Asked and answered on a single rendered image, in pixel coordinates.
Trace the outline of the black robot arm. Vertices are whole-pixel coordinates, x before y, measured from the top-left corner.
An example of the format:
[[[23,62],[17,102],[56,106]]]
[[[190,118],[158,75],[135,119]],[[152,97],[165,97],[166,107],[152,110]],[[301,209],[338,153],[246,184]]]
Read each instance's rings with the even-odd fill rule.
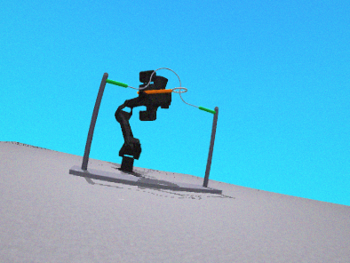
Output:
[[[165,90],[166,84],[168,82],[168,79],[156,75],[156,82],[153,84],[155,85],[155,88],[157,90]],[[156,102],[153,104],[153,109],[158,109],[158,107],[161,108],[169,108],[169,105],[171,104],[171,92],[168,93],[157,93],[156,94]],[[128,107],[131,109],[130,113],[123,111],[125,107]],[[121,169],[118,168],[120,171],[127,171],[127,172],[135,172],[133,171],[133,162],[134,159],[139,160],[139,157],[142,153],[142,147],[140,140],[133,137],[131,126],[129,123],[129,119],[132,116],[132,110],[133,108],[142,107],[139,105],[139,97],[135,97],[129,100],[125,100],[123,104],[121,104],[118,109],[115,112],[115,119],[120,124],[122,133],[123,133],[123,139],[124,144],[118,151],[119,156],[122,157],[122,164]],[[132,155],[133,157],[126,156],[126,155]]]

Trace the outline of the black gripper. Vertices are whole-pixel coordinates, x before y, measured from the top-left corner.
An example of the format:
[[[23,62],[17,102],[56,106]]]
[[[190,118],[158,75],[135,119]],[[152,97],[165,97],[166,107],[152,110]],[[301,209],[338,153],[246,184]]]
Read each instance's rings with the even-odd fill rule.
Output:
[[[144,92],[144,91],[156,90],[154,84],[150,84],[148,87],[146,87],[149,83],[150,76],[153,74],[153,72],[154,70],[143,70],[139,72],[139,80],[141,83],[143,83],[139,85],[139,89],[141,89],[139,90],[139,105],[142,107],[147,106],[146,110],[139,111],[140,121],[156,120],[156,109],[149,110],[153,108],[154,106],[153,104],[156,102],[156,93],[147,94],[146,92]],[[153,83],[153,82],[156,82],[156,72],[152,75],[150,83]]]

